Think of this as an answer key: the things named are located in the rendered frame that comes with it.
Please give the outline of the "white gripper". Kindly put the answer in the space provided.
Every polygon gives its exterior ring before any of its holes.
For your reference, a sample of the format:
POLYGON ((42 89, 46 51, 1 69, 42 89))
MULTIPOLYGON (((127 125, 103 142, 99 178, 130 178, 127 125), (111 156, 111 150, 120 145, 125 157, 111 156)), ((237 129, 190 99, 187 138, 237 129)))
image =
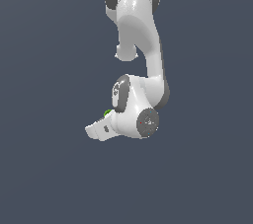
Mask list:
POLYGON ((90 138, 100 141, 106 141, 110 138, 119 136, 119 134, 113 130, 111 120, 108 117, 101 118, 93 124, 87 125, 85 131, 90 138))

